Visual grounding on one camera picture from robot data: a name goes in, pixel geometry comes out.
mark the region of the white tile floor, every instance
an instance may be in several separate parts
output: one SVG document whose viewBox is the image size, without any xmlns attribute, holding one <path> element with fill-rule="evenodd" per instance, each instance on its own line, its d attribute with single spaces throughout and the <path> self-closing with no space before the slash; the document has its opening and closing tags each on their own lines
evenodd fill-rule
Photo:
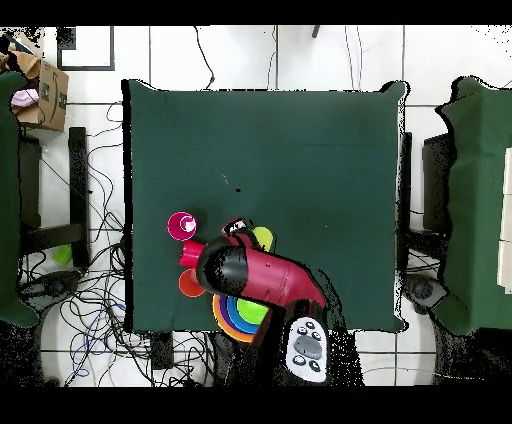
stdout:
<svg viewBox="0 0 512 424">
<path fill-rule="evenodd" d="M 321 26 L 318 38 L 311 37 L 312 25 L 272 25 L 199 27 L 203 51 L 215 73 L 211 89 L 269 88 L 279 90 L 379 90 L 385 83 L 405 80 L 411 92 L 407 99 L 406 130 L 413 133 L 412 209 L 423 210 L 421 146 L 425 138 L 446 132 L 445 124 L 434 106 L 449 100 L 452 81 L 461 75 L 476 75 L 487 83 L 505 86 L 512 82 L 511 35 L 499 27 L 475 26 Z M 108 27 L 78 27 L 77 49 L 63 51 L 64 66 L 108 65 L 110 31 Z M 43 157 L 68 180 L 67 130 L 85 126 L 94 135 L 119 124 L 109 122 L 106 112 L 110 103 L 121 100 L 122 78 L 137 78 L 155 88 L 198 90 L 204 88 L 210 73 L 204 64 L 192 27 L 115 27 L 115 71 L 69 71 L 68 112 L 64 134 L 33 132 L 41 140 Z M 273 37 L 278 39 L 277 54 Z M 55 28 L 47 28 L 45 58 L 56 65 Z M 349 62 L 352 63 L 352 76 Z M 112 107 L 109 118 L 121 120 L 121 106 Z M 121 143 L 121 129 L 89 137 L 89 150 Z M 120 147 L 100 149 L 91 155 L 91 164 L 113 182 L 109 209 L 124 222 L 123 166 Z M 40 212 L 44 226 L 69 222 L 68 189 L 46 165 L 41 164 Z M 108 181 L 98 176 L 108 187 Z M 103 193 L 91 179 L 91 202 L 100 210 Z M 98 228 L 101 218 L 90 212 L 91 228 Z M 421 228 L 421 217 L 411 215 L 412 226 Z M 96 232 L 91 230 L 93 239 Z M 109 232 L 118 241 L 119 233 Z M 93 244 L 93 253 L 108 245 L 106 232 Z M 40 255 L 32 255 L 35 264 Z M 108 261 L 100 260 L 93 270 L 106 269 Z M 58 268 L 51 260 L 41 272 Z M 123 294 L 123 287 L 117 287 Z M 80 305 L 82 311 L 87 305 Z M 83 329 L 73 315 L 72 306 L 62 307 L 66 320 Z M 434 368 L 435 343 L 432 324 L 418 316 L 411 304 L 403 300 L 402 317 L 409 328 L 402 334 L 357 332 L 364 378 L 368 385 L 429 384 Z M 90 324 L 94 315 L 87 320 Z M 76 330 L 60 316 L 59 306 L 49 313 L 43 332 L 43 366 L 49 375 L 62 381 L 73 371 L 70 343 Z M 83 340 L 73 341 L 78 349 Z M 77 376 L 74 386 L 98 385 L 100 376 L 111 364 L 110 353 L 100 353 L 86 361 L 87 376 Z M 140 360 L 145 368 L 147 361 Z M 155 371 L 155 378 L 163 377 Z M 201 373 L 197 366 L 194 374 Z M 165 374 L 178 375 L 176 370 Z M 149 385 L 130 358 L 119 358 L 104 376 L 101 386 Z"/>
</svg>

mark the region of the green tablecloth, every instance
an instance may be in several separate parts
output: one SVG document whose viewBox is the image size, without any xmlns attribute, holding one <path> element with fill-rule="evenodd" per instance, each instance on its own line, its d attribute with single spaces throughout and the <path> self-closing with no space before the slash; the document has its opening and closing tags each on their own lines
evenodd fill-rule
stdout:
<svg viewBox="0 0 512 424">
<path fill-rule="evenodd" d="M 489 88 L 472 77 L 457 81 L 450 103 L 439 109 L 457 159 L 448 180 L 453 230 L 443 274 L 451 294 L 434 313 L 457 335 L 477 328 L 512 329 L 512 295 L 497 285 L 511 111 L 512 90 Z"/>
<path fill-rule="evenodd" d="M 26 84 L 18 72 L 0 74 L 0 320 L 20 327 L 39 322 L 37 313 L 19 300 L 16 291 L 21 265 L 19 127 L 10 103 Z"/>
<path fill-rule="evenodd" d="M 123 92 L 135 331 L 219 329 L 211 295 L 179 291 L 182 243 L 166 229 L 176 211 L 197 218 L 199 241 L 238 216 L 268 227 L 276 253 L 329 276 L 349 328 L 402 328 L 393 292 L 403 83 L 374 93 L 168 92 L 129 81 Z"/>
</svg>

